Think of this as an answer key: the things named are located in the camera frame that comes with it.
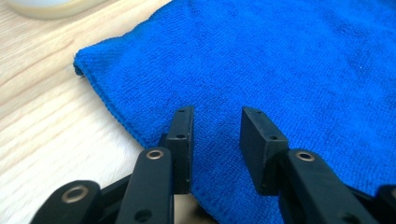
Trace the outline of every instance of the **wooden table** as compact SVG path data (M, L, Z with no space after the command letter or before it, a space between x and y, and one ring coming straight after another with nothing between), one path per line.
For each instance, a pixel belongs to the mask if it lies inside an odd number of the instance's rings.
M79 49L129 32L168 1L110 0L57 21L0 2L0 223L28 223L70 181L105 187L133 171L141 146L72 63ZM177 197L176 223L193 222L195 206Z

